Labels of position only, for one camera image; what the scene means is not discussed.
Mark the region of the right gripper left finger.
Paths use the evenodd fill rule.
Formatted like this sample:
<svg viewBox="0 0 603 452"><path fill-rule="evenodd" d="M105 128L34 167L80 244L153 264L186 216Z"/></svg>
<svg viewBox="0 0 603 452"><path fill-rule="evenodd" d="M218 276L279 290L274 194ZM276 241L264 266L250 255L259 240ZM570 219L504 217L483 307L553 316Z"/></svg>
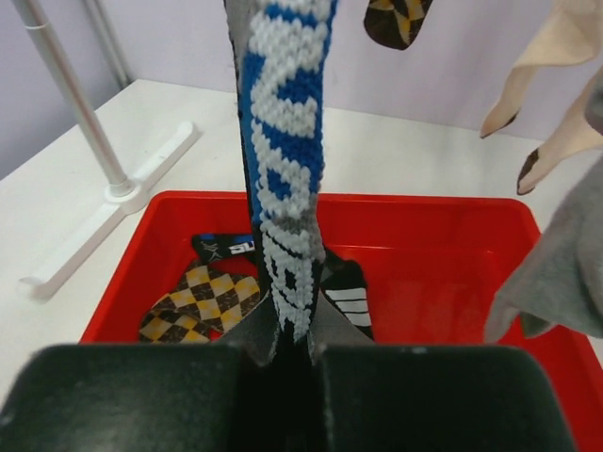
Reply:
<svg viewBox="0 0 603 452"><path fill-rule="evenodd" d="M5 451L267 451L253 382L277 320L255 309L210 345L59 345L35 353L1 410Z"/></svg>

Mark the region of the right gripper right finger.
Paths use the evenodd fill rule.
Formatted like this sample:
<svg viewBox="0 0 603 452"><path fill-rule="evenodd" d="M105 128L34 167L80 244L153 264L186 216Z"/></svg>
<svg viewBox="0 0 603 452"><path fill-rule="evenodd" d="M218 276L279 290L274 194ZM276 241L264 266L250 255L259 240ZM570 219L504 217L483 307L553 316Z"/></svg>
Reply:
<svg viewBox="0 0 603 452"><path fill-rule="evenodd" d="M501 346L379 346L324 297L310 337L320 451L575 451L543 367Z"/></svg>

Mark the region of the black blue sock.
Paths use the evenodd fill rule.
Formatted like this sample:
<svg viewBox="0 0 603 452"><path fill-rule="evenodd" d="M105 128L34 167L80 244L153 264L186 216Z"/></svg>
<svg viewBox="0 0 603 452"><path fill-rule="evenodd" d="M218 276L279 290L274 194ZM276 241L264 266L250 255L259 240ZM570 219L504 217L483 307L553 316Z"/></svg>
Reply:
<svg viewBox="0 0 603 452"><path fill-rule="evenodd" d="M261 287L280 350L305 343L326 253L318 226L324 171L323 73L335 1L227 1Z"/></svg>
<svg viewBox="0 0 603 452"><path fill-rule="evenodd" d="M255 245L250 234L196 234L192 248L204 264L243 257L256 264ZM326 248L320 290L327 301L370 340L374 339L367 301L367 281L354 260L339 257Z"/></svg>

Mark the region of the grey striped sock front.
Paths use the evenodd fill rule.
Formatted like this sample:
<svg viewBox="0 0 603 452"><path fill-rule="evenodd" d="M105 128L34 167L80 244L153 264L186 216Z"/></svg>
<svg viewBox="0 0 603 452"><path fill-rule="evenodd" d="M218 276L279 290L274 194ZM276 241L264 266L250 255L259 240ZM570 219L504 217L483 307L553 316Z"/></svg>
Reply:
<svg viewBox="0 0 603 452"><path fill-rule="evenodd" d="M602 81L585 118L602 135ZM602 336L602 163L566 195L534 248L495 295L483 338L503 338L515 320L527 337L556 326Z"/></svg>

